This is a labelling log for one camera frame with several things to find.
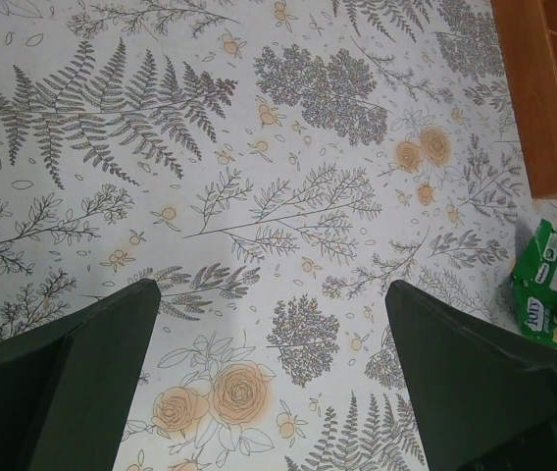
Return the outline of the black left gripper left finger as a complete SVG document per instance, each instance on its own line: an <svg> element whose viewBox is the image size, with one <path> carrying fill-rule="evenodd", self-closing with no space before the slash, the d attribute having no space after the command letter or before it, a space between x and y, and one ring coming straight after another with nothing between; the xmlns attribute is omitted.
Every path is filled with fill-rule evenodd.
<svg viewBox="0 0 557 471"><path fill-rule="evenodd" d="M161 294L142 279L0 341L0 470L110 470Z"/></svg>

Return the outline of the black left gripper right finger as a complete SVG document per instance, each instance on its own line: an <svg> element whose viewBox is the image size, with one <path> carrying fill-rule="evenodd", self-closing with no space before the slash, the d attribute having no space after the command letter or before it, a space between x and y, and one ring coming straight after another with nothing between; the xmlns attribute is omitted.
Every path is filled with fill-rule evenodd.
<svg viewBox="0 0 557 471"><path fill-rule="evenodd" d="M431 470L557 470L557 349L409 283L385 296Z"/></svg>

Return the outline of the green Fox's spring tea bag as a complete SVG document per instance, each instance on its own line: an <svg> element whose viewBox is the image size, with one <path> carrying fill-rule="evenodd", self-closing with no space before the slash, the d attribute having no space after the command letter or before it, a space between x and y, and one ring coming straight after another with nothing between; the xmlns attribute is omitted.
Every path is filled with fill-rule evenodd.
<svg viewBox="0 0 557 471"><path fill-rule="evenodd" d="M541 220L511 274L522 336L557 349L557 231Z"/></svg>

